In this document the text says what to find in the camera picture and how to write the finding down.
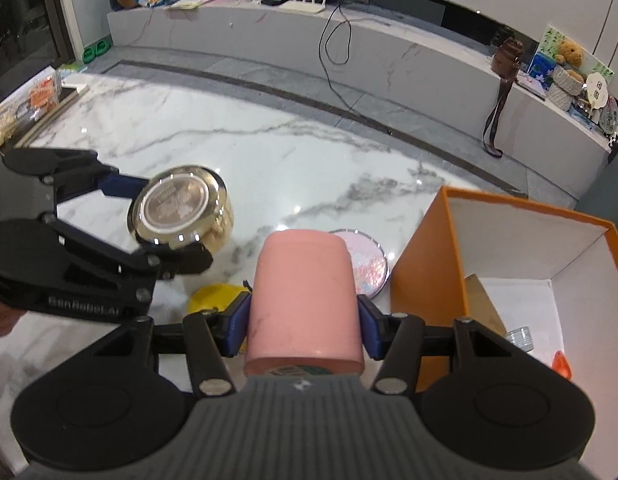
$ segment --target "person's hand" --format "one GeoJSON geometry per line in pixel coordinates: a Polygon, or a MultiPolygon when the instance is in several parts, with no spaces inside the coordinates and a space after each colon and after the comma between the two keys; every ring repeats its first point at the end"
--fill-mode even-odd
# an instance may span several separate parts
{"type": "Polygon", "coordinates": [[[0,303],[0,337],[10,333],[24,313],[23,310],[9,308],[0,303]]]}

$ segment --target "brown handbag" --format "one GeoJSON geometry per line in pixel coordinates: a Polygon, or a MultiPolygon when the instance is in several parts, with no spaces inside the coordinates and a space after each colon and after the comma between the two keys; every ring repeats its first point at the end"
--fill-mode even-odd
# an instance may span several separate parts
{"type": "Polygon", "coordinates": [[[492,70],[500,76],[500,88],[498,90],[496,106],[489,114],[487,122],[484,124],[483,146],[484,150],[495,158],[502,158],[502,150],[494,146],[500,113],[504,108],[509,92],[512,90],[516,74],[520,69],[520,59],[524,53],[525,48],[520,41],[514,38],[507,38],[504,43],[500,45],[492,59],[492,70]],[[484,140],[484,136],[486,136],[490,125],[491,132],[489,133],[489,144],[487,144],[484,140]]]}

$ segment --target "marble floor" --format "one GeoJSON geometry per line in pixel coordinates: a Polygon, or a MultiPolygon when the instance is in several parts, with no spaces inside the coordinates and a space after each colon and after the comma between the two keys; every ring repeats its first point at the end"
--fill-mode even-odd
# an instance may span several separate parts
{"type": "MultiPolygon", "coordinates": [[[[230,87],[228,96],[223,82],[125,64],[71,82],[89,91],[34,146],[97,150],[101,161],[143,176],[197,164],[227,184],[235,216],[230,240],[207,272],[157,284],[149,313],[159,324],[182,320],[200,286],[252,283],[260,248],[276,230],[356,228],[382,244],[392,265],[442,185],[478,188],[372,134],[337,127],[341,118],[325,110],[252,89],[230,87]]],[[[128,207],[127,200],[92,193],[58,206],[58,216],[132,251],[128,207]]],[[[388,290],[376,304],[389,312],[388,290]]],[[[0,338],[0,452],[14,470],[26,467],[9,425],[16,396],[112,328],[29,312],[0,338]]],[[[375,364],[368,363],[364,381],[375,364]]],[[[243,384],[241,359],[227,365],[243,384]]],[[[183,356],[161,358],[160,373],[191,390],[183,356]]]]}
{"type": "MultiPolygon", "coordinates": [[[[157,323],[182,319],[200,286],[252,282],[263,241],[275,230],[357,228],[380,241],[391,264],[442,185],[564,206],[573,200],[515,161],[483,160],[473,139],[451,142],[462,134],[406,108],[336,86],[352,103],[342,110],[326,82],[296,72],[115,48],[71,78],[89,92],[35,146],[97,150],[103,162],[144,176],[199,164],[227,183],[235,213],[230,241],[201,276],[157,285],[150,309],[157,323]]],[[[127,209],[125,200],[90,194],[62,204],[58,214],[130,251],[136,245],[127,209]]],[[[376,303],[388,312],[387,290],[376,303]]],[[[9,425],[16,396],[112,328],[28,313],[0,339],[0,452],[14,471],[26,467],[9,425]]],[[[239,386],[240,359],[227,365],[239,386]]],[[[375,369],[368,363],[363,380],[375,369]]],[[[191,390],[182,356],[161,359],[160,373],[191,390]]]]}
{"type": "Polygon", "coordinates": [[[401,105],[340,84],[348,109],[327,82],[300,72],[250,61],[192,52],[115,47],[91,63],[90,73],[159,78],[206,89],[337,124],[339,128],[382,142],[407,156],[430,162],[480,189],[510,193],[555,206],[573,208],[576,199],[516,160],[496,160],[477,139],[401,105]],[[188,75],[191,78],[179,79],[188,75]]]}

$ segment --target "glass door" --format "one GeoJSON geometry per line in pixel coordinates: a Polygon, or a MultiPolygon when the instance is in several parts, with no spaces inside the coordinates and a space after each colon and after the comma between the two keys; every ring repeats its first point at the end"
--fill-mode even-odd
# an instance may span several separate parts
{"type": "Polygon", "coordinates": [[[43,68],[73,58],[59,0],[0,0],[0,102],[43,68]]]}

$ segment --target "dark floor border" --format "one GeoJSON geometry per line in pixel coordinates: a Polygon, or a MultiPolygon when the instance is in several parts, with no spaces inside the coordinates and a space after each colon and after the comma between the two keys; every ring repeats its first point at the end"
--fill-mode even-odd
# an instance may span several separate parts
{"type": "Polygon", "coordinates": [[[352,121],[356,121],[356,123],[362,124],[363,126],[367,126],[368,128],[372,128],[382,134],[389,135],[391,137],[395,137],[396,139],[400,139],[407,144],[415,146],[421,150],[426,152],[430,152],[433,155],[438,156],[439,158],[450,162],[454,166],[462,168],[465,171],[477,176],[478,178],[483,179],[485,182],[492,184],[493,186],[502,189],[504,192],[517,196],[519,198],[528,199],[529,196],[527,193],[519,190],[515,186],[505,182],[504,180],[498,178],[495,175],[492,175],[488,171],[475,166],[471,162],[467,162],[466,160],[460,158],[453,153],[446,152],[433,144],[425,142],[424,140],[416,139],[411,135],[402,132],[400,130],[390,128],[386,124],[381,123],[380,121],[376,121],[375,119],[371,119],[369,117],[365,117],[356,112],[352,112],[350,110],[345,110],[343,108],[338,108],[337,106],[333,106],[327,103],[323,103],[321,101],[317,101],[315,99],[311,99],[310,97],[305,97],[302,95],[294,94],[293,92],[287,92],[286,90],[279,90],[277,88],[272,88],[271,86],[263,85],[261,83],[254,83],[251,81],[245,81],[243,79],[237,79],[231,76],[216,74],[212,72],[206,72],[204,70],[195,70],[191,68],[180,68],[172,65],[163,65],[159,63],[151,63],[146,61],[134,61],[134,60],[125,60],[122,59],[116,62],[114,65],[110,66],[108,69],[104,70],[102,73],[106,74],[110,70],[113,70],[118,65],[130,65],[137,66],[139,68],[153,68],[156,70],[165,70],[167,72],[175,72],[183,75],[193,75],[205,79],[211,79],[213,81],[219,81],[222,83],[227,83],[234,86],[240,86],[243,88],[248,88],[250,90],[254,90],[257,92],[263,92],[265,94],[273,95],[276,97],[280,97],[282,99],[287,99],[289,101],[293,101],[311,108],[316,108],[318,110],[322,110],[324,112],[329,112],[330,114],[336,115],[343,119],[349,119],[352,121]]]}

